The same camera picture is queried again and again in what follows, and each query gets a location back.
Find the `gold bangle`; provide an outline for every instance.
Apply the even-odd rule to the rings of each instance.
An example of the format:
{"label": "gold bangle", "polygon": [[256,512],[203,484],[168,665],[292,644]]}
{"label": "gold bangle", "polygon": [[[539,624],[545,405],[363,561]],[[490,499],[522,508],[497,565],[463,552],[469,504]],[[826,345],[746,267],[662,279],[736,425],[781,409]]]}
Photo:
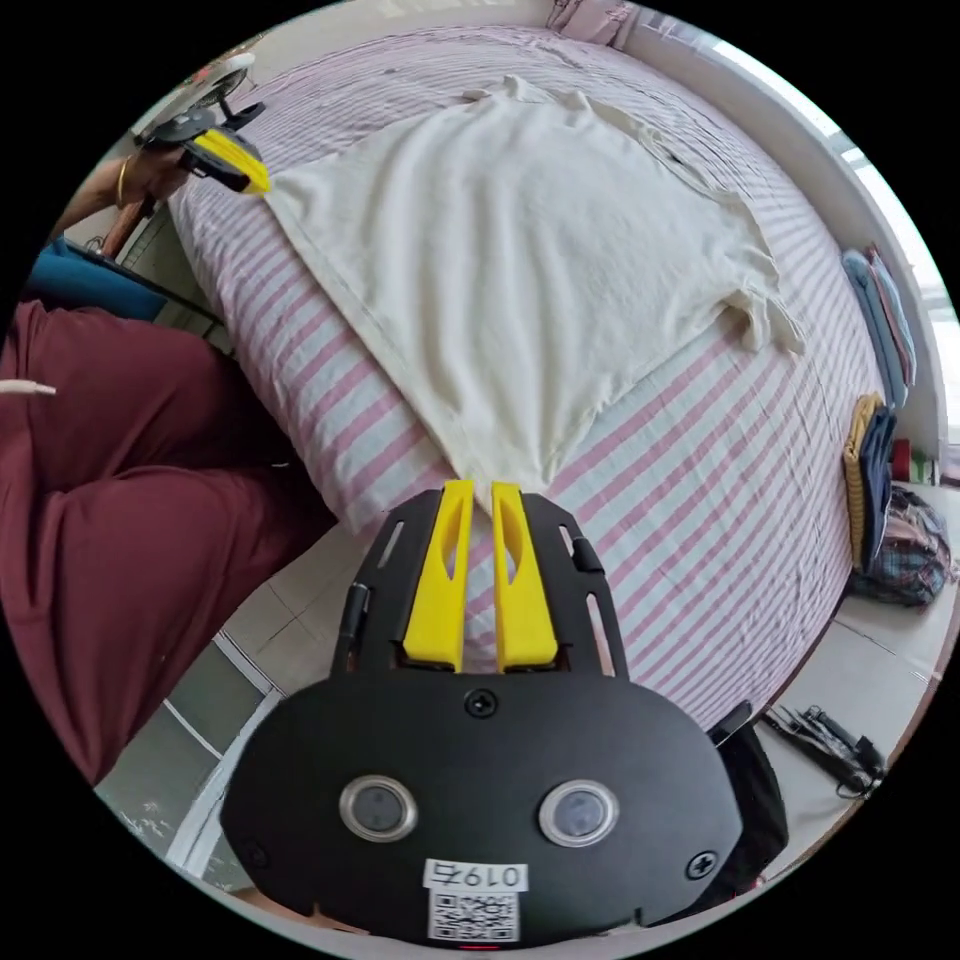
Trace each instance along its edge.
{"label": "gold bangle", "polygon": [[130,162],[130,158],[127,157],[126,160],[120,164],[120,173],[117,175],[117,209],[123,209],[123,177],[127,172],[127,164]]}

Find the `human arm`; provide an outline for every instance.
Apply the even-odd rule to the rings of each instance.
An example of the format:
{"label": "human arm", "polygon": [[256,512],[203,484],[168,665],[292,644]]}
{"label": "human arm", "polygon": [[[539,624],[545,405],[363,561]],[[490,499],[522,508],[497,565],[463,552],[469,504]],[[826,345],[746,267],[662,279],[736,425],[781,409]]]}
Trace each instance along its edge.
{"label": "human arm", "polygon": [[129,157],[105,160],[73,195],[50,239],[108,207],[139,203],[148,194],[157,202],[166,200],[186,182],[188,173],[178,166],[182,154],[181,149],[140,150]]}

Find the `folded clothes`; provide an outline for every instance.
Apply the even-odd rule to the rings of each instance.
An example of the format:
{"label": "folded clothes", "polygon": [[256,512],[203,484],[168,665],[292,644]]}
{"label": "folded clothes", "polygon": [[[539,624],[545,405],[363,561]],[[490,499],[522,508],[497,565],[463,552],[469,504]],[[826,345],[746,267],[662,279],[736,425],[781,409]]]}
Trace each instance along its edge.
{"label": "folded clothes", "polygon": [[882,406],[883,398],[879,393],[870,393],[860,397],[853,409],[850,434],[843,448],[843,471],[847,483],[847,510],[850,514],[850,550],[853,554],[853,565],[857,569],[860,567],[865,524],[863,480],[860,476],[860,450],[863,446],[863,438],[867,433],[867,427],[870,426],[874,413]]}
{"label": "folded clothes", "polygon": [[899,408],[915,379],[916,355],[896,285],[876,251],[868,253],[848,250],[841,263],[863,311],[886,401]]}
{"label": "folded clothes", "polygon": [[893,489],[890,453],[896,425],[896,415],[887,407],[878,407],[860,445],[860,478],[863,482],[864,505],[860,567],[864,572],[869,572],[883,542],[887,508]]}
{"label": "folded clothes", "polygon": [[880,252],[877,248],[868,248],[866,256],[870,261],[870,269],[873,272],[880,304],[883,307],[887,324],[897,347],[897,353],[900,356],[904,380],[907,386],[912,387],[917,382],[917,353],[913,345],[913,336],[910,333],[910,324],[903,312],[900,291],[897,289],[893,277],[890,276],[887,265],[880,258]]}

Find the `backpack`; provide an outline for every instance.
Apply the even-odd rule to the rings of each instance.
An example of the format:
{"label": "backpack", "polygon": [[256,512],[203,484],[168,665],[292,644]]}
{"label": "backpack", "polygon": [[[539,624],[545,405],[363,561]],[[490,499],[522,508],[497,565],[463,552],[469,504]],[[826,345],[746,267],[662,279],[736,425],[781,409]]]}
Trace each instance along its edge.
{"label": "backpack", "polygon": [[894,485],[880,550],[869,569],[851,574],[850,592],[881,603],[926,607],[957,578],[943,517],[912,490]]}

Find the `bed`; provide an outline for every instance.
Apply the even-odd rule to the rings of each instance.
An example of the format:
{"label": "bed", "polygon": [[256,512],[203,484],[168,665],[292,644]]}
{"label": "bed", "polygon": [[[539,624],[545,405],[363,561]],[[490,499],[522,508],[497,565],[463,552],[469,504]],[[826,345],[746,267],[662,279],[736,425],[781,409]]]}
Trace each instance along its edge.
{"label": "bed", "polygon": [[[432,28],[328,54],[261,85],[248,99],[269,109],[246,132],[279,171],[511,73],[669,128],[748,199],[801,318],[799,359],[741,349],[721,318],[598,419],[549,491],[604,562],[631,678],[709,728],[780,689],[851,569],[840,451],[880,374],[837,244],[799,189],[650,67],[529,27]],[[369,541],[383,511],[452,478],[264,203],[196,181],[171,212],[246,374],[350,531]],[[492,604],[490,525],[478,516],[467,669],[494,664]]]}

